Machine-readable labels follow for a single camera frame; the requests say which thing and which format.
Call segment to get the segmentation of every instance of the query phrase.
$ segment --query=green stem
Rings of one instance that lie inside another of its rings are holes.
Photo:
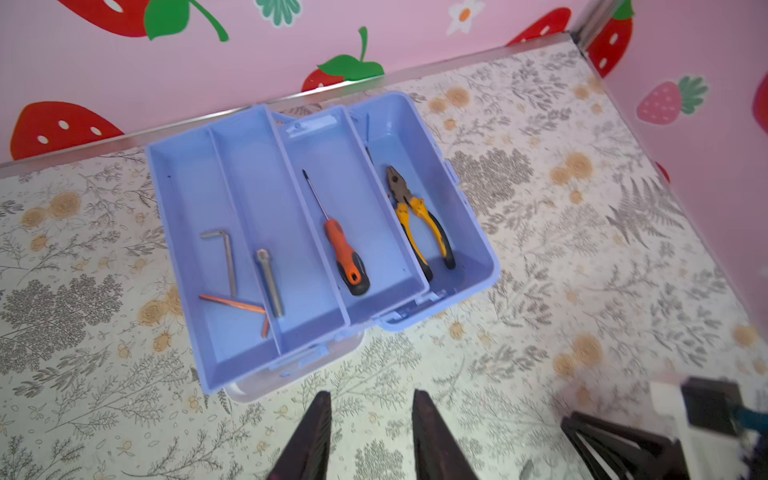
[[[194,5],[195,8],[200,10],[200,13],[202,13],[203,16],[208,19],[210,24],[214,26],[214,28],[216,29],[216,33],[219,34],[219,41],[227,41],[230,39],[230,36],[227,34],[227,31],[224,30],[224,27],[221,26],[221,23],[219,23],[219,21],[216,20],[215,17],[211,15],[208,10],[206,10],[205,8],[203,8],[202,5],[197,3],[197,0],[189,0],[189,3],[191,3],[192,5]]]
[[[366,57],[366,49],[368,48],[368,28],[360,27],[358,32],[360,33],[360,39],[362,40],[362,51],[360,52],[360,61],[362,61]]]

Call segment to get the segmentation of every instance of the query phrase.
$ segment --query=orange and black screwdriver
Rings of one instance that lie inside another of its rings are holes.
[[[328,241],[333,245],[333,250],[336,252],[336,266],[339,267],[339,274],[352,295],[363,295],[371,287],[371,282],[368,280],[368,274],[366,273],[366,266],[363,264],[362,259],[360,259],[360,255],[346,242],[344,230],[341,229],[338,220],[328,217],[326,209],[323,208],[323,204],[320,203],[320,198],[317,196],[317,192],[315,192],[315,187],[312,186],[310,177],[304,170],[302,170],[302,173],[304,178],[306,178],[306,182],[310,185],[312,194],[315,196],[317,204],[320,205],[323,215],[326,216],[323,228],[326,231]]]

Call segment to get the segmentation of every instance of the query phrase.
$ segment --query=pliers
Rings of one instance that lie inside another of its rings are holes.
[[[453,257],[453,250],[451,250],[451,244],[448,242],[448,237],[445,235],[445,231],[442,229],[440,222],[438,222],[435,216],[427,210],[427,207],[424,204],[424,199],[411,195],[406,180],[400,176],[400,173],[395,170],[394,167],[387,167],[386,179],[389,184],[389,189],[392,191],[392,194],[397,201],[395,207],[397,219],[400,220],[400,225],[402,225],[402,229],[406,232],[413,253],[416,254],[416,259],[419,261],[419,265],[421,265],[427,281],[432,281],[432,269],[429,268],[429,264],[419,250],[419,247],[416,246],[416,242],[413,240],[413,235],[411,235],[410,212],[408,211],[408,207],[411,207],[413,213],[416,214],[418,218],[424,220],[429,226],[432,235],[434,235],[437,240],[438,247],[440,247],[440,255],[445,262],[445,266],[448,267],[449,270],[455,269],[456,259]]]

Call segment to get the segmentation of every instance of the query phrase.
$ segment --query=toolbox tray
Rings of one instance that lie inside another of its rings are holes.
[[[147,157],[206,393],[231,384],[230,396],[253,401],[353,348],[357,343],[346,339],[364,329],[404,329],[498,278],[498,259],[458,178],[411,99],[399,92],[300,119],[254,106],[150,144]],[[428,227],[412,214],[413,236],[434,272],[431,283],[388,198],[389,165],[424,199],[452,245],[457,265],[448,270]],[[365,263],[366,294],[352,296],[342,281],[325,217],[301,170]],[[200,238],[211,230],[229,233],[235,300],[264,306],[267,338],[261,338],[264,315],[198,298],[230,297],[223,242]],[[261,248],[270,253],[283,301],[277,319],[254,259]],[[271,372],[278,379],[263,381]]]

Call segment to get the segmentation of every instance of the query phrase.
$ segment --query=table surface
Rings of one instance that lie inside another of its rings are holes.
[[[574,409],[668,432],[656,372],[768,409],[765,343],[573,44],[391,89],[461,178],[493,288],[239,405],[201,392],[140,148],[0,180],[2,477],[264,478],[321,389],[329,478],[355,480],[415,477],[414,388],[479,478],[590,478]]]

